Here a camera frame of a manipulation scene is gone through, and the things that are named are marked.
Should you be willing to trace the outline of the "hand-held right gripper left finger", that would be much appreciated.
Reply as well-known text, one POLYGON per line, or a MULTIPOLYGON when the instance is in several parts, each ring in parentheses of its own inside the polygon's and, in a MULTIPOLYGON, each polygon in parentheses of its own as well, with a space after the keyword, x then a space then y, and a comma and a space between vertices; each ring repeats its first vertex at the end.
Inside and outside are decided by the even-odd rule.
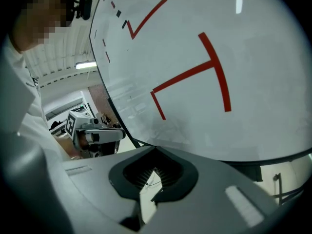
POLYGON ((122 161, 151 151, 142 147, 121 154, 67 162, 56 160, 56 193, 73 234, 156 234, 153 219, 138 232, 128 227, 139 211, 135 200, 122 198, 111 185, 109 171, 122 161))

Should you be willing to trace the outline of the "person's left forearm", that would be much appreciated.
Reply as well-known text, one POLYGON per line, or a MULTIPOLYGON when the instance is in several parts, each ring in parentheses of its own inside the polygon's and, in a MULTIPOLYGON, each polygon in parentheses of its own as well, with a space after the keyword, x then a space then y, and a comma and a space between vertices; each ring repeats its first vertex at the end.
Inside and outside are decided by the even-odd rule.
POLYGON ((62 149, 71 159, 73 160, 82 159, 82 156, 80 155, 80 150, 76 149, 72 140, 68 136, 65 137, 54 136, 54 139, 57 141, 57 143, 62 147, 62 149))

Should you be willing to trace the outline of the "red tape bracket mark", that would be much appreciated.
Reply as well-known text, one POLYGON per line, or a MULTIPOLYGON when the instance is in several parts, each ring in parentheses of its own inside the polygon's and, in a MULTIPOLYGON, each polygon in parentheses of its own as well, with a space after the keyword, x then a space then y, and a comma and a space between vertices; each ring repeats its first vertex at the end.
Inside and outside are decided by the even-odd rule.
POLYGON ((210 42, 209 38, 207 37, 207 35, 202 32, 198 35, 201 43, 203 44, 207 54, 210 57, 210 60, 207 62, 204 62, 198 66, 195 66, 169 80, 167 80, 166 82, 160 84, 159 86, 157 86, 156 88, 154 88, 150 93, 151 96, 154 100, 154 103, 160 113, 160 116, 163 120, 166 119, 163 110, 155 96, 155 94, 157 92, 160 92, 161 90, 164 90, 165 88, 168 88, 171 85, 174 85, 175 83, 178 83, 182 80, 185 80, 191 76, 194 76, 196 74, 199 74, 203 71, 206 71, 208 69, 212 69, 214 68, 218 82, 219 82, 219 86, 220 86, 220 91, 221 91, 221 95, 222 95, 222 100, 223 100, 223 105, 224 105, 224 111, 225 112, 230 112, 232 110, 232 106, 231 106, 231 99, 230 99, 230 93, 229 93, 229 88, 227 85, 227 80, 221 65, 221 62, 218 58, 218 55, 212 45, 212 43, 210 42))

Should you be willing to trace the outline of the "large white whiteboard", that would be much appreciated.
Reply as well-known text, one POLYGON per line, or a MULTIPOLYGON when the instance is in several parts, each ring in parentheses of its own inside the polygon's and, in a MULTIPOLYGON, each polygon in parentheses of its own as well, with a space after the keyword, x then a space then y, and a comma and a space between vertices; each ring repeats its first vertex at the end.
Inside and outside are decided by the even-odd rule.
POLYGON ((160 1, 99 0, 92 21, 100 76, 132 138, 223 161, 312 149, 312 47, 282 0, 167 0, 132 40, 125 20, 135 30, 160 1), (232 110, 224 111, 212 68, 155 94, 163 120, 150 92, 210 60, 202 32, 221 62, 232 110))

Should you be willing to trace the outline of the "person's left hand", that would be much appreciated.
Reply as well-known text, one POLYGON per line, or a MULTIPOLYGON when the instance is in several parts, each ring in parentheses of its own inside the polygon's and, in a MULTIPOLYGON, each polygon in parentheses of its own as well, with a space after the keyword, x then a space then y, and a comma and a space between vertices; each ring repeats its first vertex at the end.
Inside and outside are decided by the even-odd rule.
POLYGON ((84 132, 78 132, 78 143, 82 150, 88 149, 89 144, 84 132))

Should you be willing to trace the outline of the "black metal frame bar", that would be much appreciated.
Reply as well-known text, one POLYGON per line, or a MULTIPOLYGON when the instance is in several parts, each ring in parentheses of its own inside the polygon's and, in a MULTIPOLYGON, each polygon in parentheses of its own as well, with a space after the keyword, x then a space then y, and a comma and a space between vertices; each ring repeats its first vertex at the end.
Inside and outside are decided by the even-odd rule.
POLYGON ((300 196, 311 176, 312 154, 278 164, 277 173, 273 176, 273 198, 277 200, 278 205, 300 196))

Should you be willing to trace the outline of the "ceiling light panel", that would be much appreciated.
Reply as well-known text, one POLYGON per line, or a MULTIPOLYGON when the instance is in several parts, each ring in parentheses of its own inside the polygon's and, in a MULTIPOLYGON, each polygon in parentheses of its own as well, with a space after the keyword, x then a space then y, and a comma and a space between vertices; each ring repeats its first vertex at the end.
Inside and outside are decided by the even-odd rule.
POLYGON ((97 63, 95 61, 78 62, 75 65, 76 70, 94 67, 97 67, 97 63))

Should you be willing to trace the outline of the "operator in white coat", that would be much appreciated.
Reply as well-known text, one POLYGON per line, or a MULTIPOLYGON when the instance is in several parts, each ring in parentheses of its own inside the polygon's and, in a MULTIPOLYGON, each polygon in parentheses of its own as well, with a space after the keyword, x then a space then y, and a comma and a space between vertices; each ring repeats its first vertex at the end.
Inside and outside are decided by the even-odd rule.
POLYGON ((49 132, 39 87, 9 37, 0 51, 0 145, 21 158, 71 159, 49 132))

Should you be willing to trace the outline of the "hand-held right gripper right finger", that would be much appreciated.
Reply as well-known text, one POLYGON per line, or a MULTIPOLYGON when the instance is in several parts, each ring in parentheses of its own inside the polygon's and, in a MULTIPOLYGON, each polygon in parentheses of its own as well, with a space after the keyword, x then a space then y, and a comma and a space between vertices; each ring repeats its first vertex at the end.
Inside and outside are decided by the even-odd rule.
POLYGON ((191 162, 199 176, 192 191, 182 200, 159 203, 146 225, 146 234, 240 234, 250 227, 244 217, 252 212, 239 201, 237 187, 264 218, 276 209, 275 200, 248 177, 217 160, 168 148, 168 152, 191 162))

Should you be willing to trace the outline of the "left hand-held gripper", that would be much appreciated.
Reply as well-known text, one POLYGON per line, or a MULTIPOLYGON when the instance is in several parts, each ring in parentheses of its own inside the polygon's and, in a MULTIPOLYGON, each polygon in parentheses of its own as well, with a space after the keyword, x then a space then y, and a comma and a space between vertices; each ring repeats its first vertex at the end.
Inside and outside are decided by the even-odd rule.
POLYGON ((119 143, 126 137, 123 129, 101 128, 97 118, 84 113, 70 111, 65 124, 65 131, 73 142, 74 147, 81 151, 83 158, 113 155, 118 151, 119 143), (85 134, 88 149, 83 150, 79 133, 85 134))

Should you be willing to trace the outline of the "background storage shelving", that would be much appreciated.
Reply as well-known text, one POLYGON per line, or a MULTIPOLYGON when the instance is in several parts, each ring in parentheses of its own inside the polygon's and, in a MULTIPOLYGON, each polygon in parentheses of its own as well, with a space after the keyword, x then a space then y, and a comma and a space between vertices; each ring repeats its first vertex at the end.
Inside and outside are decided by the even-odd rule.
POLYGON ((45 116, 51 134, 58 137, 66 135, 65 125, 70 111, 83 113, 90 117, 95 116, 90 104, 83 97, 70 99, 46 111, 45 116))

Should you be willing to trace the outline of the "red tape check mark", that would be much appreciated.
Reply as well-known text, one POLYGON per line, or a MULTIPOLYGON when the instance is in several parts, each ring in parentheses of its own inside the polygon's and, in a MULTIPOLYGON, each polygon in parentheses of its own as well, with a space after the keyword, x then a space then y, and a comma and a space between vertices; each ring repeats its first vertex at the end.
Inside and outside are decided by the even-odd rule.
POLYGON ((138 25, 138 27, 134 30, 132 28, 131 22, 128 20, 126 22, 127 28, 130 33, 130 37, 132 40, 136 38, 140 30, 143 28, 143 26, 146 24, 146 22, 157 12, 157 10, 163 6, 167 0, 161 0, 157 5, 154 6, 154 8, 146 15, 146 17, 141 21, 141 23, 138 25))

